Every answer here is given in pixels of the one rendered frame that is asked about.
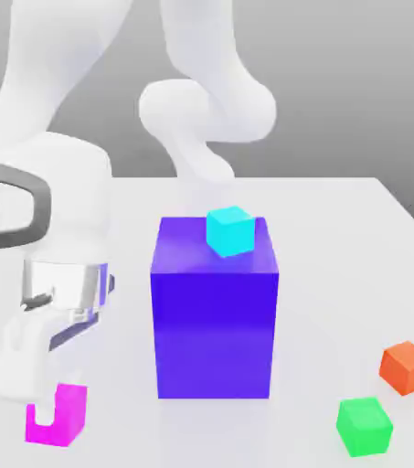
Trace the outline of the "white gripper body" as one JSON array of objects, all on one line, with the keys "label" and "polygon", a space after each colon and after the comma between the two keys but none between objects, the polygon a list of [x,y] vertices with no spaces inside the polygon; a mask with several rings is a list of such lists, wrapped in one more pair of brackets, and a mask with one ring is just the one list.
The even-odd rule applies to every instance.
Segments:
[{"label": "white gripper body", "polygon": [[51,401],[57,385],[86,385],[99,323],[73,324],[68,311],[19,312],[5,326],[0,345],[0,396],[19,402]]}]

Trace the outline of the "small orange cube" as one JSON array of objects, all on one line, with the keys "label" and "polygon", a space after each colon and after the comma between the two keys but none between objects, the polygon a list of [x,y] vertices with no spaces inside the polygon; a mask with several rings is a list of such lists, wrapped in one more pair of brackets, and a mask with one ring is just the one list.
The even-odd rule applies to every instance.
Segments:
[{"label": "small orange cube", "polygon": [[405,341],[386,348],[379,375],[401,396],[414,392],[414,344]]}]

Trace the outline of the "small magenta cube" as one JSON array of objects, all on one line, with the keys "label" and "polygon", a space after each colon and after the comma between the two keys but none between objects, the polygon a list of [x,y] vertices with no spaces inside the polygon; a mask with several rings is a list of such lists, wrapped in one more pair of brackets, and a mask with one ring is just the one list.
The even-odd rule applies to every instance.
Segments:
[{"label": "small magenta cube", "polygon": [[53,422],[46,426],[36,421],[36,405],[27,404],[25,441],[68,447],[85,426],[88,388],[58,384]]}]

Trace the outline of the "small green cube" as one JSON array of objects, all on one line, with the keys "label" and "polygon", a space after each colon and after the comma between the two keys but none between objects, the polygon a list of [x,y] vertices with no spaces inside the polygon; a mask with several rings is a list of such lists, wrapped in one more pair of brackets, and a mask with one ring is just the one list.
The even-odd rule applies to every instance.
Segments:
[{"label": "small green cube", "polygon": [[341,400],[335,427],[351,457],[386,453],[393,432],[376,397]]}]

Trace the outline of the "large purple box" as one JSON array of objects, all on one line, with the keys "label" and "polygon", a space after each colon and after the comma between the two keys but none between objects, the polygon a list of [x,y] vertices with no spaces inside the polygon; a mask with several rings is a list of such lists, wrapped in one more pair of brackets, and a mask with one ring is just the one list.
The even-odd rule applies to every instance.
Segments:
[{"label": "large purple box", "polygon": [[266,399],[279,289],[267,222],[255,249],[219,257],[204,218],[162,218],[150,271],[161,399]]}]

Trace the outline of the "small cyan cube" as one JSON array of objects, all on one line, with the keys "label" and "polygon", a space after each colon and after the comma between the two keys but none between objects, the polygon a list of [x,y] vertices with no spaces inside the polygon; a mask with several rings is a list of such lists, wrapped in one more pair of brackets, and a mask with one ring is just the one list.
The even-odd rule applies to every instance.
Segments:
[{"label": "small cyan cube", "polygon": [[207,245],[222,258],[251,252],[255,225],[256,219],[240,207],[211,210],[206,217]]}]

